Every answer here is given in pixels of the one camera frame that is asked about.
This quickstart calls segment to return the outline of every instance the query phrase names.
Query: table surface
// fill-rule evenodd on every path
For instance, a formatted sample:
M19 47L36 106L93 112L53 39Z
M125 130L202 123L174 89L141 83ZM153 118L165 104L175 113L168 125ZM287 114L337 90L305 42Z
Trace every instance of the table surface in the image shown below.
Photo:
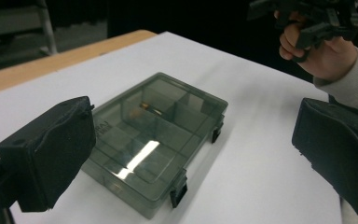
M338 195L291 144L301 100L327 100L324 92L178 35L142 32L136 44L69 67L34 64L42 75L0 86L0 141L61 101L88 95L99 106L163 72L228 101L216 143L186 167L184 199L149 220L80 171L52 210L22 213L15 203L17 223L341 223Z

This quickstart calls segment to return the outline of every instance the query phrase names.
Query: clear plastic compartment box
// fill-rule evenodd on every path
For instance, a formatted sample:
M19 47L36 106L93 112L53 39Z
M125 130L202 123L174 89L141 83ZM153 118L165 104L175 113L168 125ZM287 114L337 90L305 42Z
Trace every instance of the clear plastic compartment box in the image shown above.
M82 170L144 217L187 191L186 166L215 141L227 102L157 73L93 112L97 143Z

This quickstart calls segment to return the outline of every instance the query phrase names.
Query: box latch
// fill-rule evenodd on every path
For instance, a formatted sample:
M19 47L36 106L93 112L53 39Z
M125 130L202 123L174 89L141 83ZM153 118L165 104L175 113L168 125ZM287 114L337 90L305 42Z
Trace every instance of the box latch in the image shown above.
M170 192L172 207L175 208L178 206L179 202L182 201L183 196L185 196L187 192L187 177L186 170L179 174L178 178L176 178L175 182L172 185L172 190Z
M223 120L224 120L225 116L222 115L220 117L220 120L218 121L216 127L214 127L213 131L212 131L212 143L214 143L217 140L217 137L220 135L221 131L222 131L222 127L223 127Z

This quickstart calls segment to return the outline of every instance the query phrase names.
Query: finger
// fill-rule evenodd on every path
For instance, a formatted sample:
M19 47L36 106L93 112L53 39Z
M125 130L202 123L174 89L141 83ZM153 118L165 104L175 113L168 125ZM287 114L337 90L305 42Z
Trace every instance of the finger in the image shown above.
M295 46L297 40L300 36L300 29L302 28L302 23L292 23L284 28L284 35L286 36L287 41L290 45Z
M278 10L274 11L275 19L278 19L280 16L280 12ZM305 22L307 19L304 16L301 16L297 11L294 11L290 14L289 21L299 21Z
M290 61L293 59L293 54L291 54L289 51L287 51L284 47L279 47L279 54L281 57L287 61Z
M296 57L300 58L300 57L302 57L304 55L304 50L303 49L296 49L296 47L289 42L289 40L287 39L287 36L285 35L285 33L281 34L280 42L281 42L281 46L286 51L290 52L291 54L295 55Z

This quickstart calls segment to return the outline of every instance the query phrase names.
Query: wooden table edge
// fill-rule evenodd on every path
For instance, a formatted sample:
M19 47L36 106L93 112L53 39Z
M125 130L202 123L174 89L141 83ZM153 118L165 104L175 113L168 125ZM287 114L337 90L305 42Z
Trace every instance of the wooden table edge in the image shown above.
M155 35L157 34L146 30L138 30L46 58L4 68L0 70L0 91L105 53L122 49Z

